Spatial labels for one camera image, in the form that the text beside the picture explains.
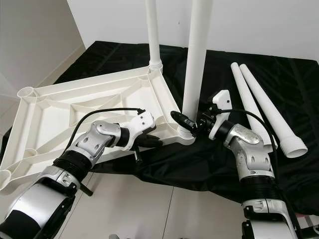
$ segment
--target black cable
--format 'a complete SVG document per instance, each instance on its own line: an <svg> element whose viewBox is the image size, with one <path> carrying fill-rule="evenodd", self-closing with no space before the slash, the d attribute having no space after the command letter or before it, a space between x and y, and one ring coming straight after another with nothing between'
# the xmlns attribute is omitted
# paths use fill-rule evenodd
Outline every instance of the black cable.
<svg viewBox="0 0 319 239"><path fill-rule="evenodd" d="M280 187L279 187L279 182L278 182L279 181L279 179L278 179L278 156L277 156L277 152L276 152L275 141L273 139L273 136L272 136L271 131L269 130L268 126L257 115L255 115L255 114L253 114L253 113L251 113L249 111L246 111L246 110L242 110L242 109L220 110L220 109L217 109L216 111L219 114L220 113L232 113L232 112L245 113L247 115L250 115L250 116L254 117L265 128L265 130L267 131L267 134L268 134L268 136L270 138L271 146L273 148L273 153L274 153L274 159L273 160L270 159L270 161L271 161L271 164L273 166L273 171L274 171L274 175L275 175L276 184L277 184L277 187L278 187L278 190L279 190L280 194L282 195L283 199L286 202L286 206L287 206L290 218L292 220L292 223L296 227L297 237L298 237L298 239L302 239L303 235L302 235L302 231L301 231L297 216L294 213L293 207L291 206L291 204L290 204L287 196L285 195L284 191L282 189L280 189Z"/></svg>
<svg viewBox="0 0 319 239"><path fill-rule="evenodd" d="M112 109L102 109L102 110L97 110L97 111L89 112L88 114L84 115L84 116L80 119L80 121L77 123L77 125L75 126L75 128L74 128L74 130L73 130L73 133L72 133L72 135L71 135L71 137L70 137L70 140L69 140L68 144L66 145L66 147L65 147L65 149L64 149L64 151L63 151L63 153L66 151L66 149L67 149L68 147L70 147L70 145L72 144L72 141L73 141L73 139L74 139L74 137L75 137L75 135L76 135L76 132L78 131L78 129L79 129L81 123L83 123L83 121L84 121L87 117L89 117L89 116L91 116L91 115L93 115L93 114L96 114L96 113L109 112L109 111L137 111L138 114L140 114L140 113L143 113L145 110L142 110L142 109L139 109L139 108L112 108Z"/></svg>

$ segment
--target floor tile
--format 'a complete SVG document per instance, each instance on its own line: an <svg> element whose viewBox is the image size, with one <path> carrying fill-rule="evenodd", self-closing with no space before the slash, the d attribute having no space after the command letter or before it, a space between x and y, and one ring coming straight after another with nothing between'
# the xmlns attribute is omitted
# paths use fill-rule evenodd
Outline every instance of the floor tile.
<svg viewBox="0 0 319 239"><path fill-rule="evenodd" d="M11 106L17 102L17 100L11 99L6 96L0 95L0 117L4 115L5 112L7 112Z"/></svg>
<svg viewBox="0 0 319 239"><path fill-rule="evenodd" d="M19 103L14 103L11 108L0 117L0 134L4 135L7 130L12 127L18 107Z"/></svg>
<svg viewBox="0 0 319 239"><path fill-rule="evenodd" d="M243 221L239 203L211 192L174 188L164 239L241 238Z"/></svg>
<svg viewBox="0 0 319 239"><path fill-rule="evenodd" d="M132 175L94 174L61 239L162 239L172 187Z"/></svg>

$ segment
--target black cloth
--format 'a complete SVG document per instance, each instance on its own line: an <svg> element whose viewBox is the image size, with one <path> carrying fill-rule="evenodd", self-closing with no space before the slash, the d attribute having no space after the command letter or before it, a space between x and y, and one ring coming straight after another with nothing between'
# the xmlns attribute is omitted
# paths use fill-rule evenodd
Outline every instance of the black cloth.
<svg viewBox="0 0 319 239"><path fill-rule="evenodd" d="M163 76L179 108L182 106L187 48L160 46ZM207 51L200 100L220 90L230 91L233 108L243 109L230 64L245 63L279 112L308 147L298 158L278 149L280 187L294 210L319 216L319 66L316 61L254 54ZM148 65L147 44L97 41L56 81L62 83ZM247 117L232 113L230 120L249 126ZM141 153L142 164L126 156L97 164L99 173L132 174L143 181L196 191L211 191L241 201L232 152L206 136L194 144L178 143Z"/></svg>

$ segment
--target white wall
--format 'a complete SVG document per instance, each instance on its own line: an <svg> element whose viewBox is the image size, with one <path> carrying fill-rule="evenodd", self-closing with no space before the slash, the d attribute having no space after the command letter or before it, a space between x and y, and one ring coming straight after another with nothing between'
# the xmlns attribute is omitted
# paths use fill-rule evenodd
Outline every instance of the white wall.
<svg viewBox="0 0 319 239"><path fill-rule="evenodd" d="M67 0L86 47L145 43L145 0ZM191 0L157 0L160 44L187 46ZM208 49L319 60L318 0L214 0Z"/></svg>
<svg viewBox="0 0 319 239"><path fill-rule="evenodd" d="M82 44L66 0L1 0L0 95L36 87Z"/></svg>

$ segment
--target white pole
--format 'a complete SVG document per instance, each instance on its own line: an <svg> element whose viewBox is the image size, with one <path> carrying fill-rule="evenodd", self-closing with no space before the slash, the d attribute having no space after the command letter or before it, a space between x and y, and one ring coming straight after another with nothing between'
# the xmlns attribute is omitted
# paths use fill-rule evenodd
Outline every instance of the white pole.
<svg viewBox="0 0 319 239"><path fill-rule="evenodd" d="M150 46L150 69L162 69L160 59L160 44L158 33L158 18L156 13L156 0L146 0L146 17L148 23L149 46Z"/></svg>
<svg viewBox="0 0 319 239"><path fill-rule="evenodd" d="M203 78L212 3L212 0L193 0L192 3L182 113L193 121L196 120ZM178 133L184 138L192 137L183 127L178 128Z"/></svg>
<svg viewBox="0 0 319 239"><path fill-rule="evenodd" d="M258 107L254 101L254 98L253 98L252 94L250 93L248 85L246 84L246 81L245 81L243 75L241 74L241 71L239 69L238 64L236 62L234 62L230 65L230 67L231 67L231 70L233 72L235 82L236 82L236 85L237 85L237 88L239 91L239 95L240 95L241 101L243 102L245 110L250 111L251 113L257 115L260 119L263 120L263 118L258 110ZM268 153L272 152L273 148L272 148L270 138L269 138L269 135L268 135L266 129L254 117L247 116L247 118L248 118L248 122L249 122L249 125L250 125L252 131L257 133L263 139L265 150Z"/></svg>
<svg viewBox="0 0 319 239"><path fill-rule="evenodd" d="M242 64L240 65L240 70L269 123L276 132L276 135L280 140L280 147L285 156L288 158L296 158L307 153L308 149L304 142L291 130L287 122L264 92L263 88L258 84L253 74L251 74L248 67L245 64Z"/></svg>

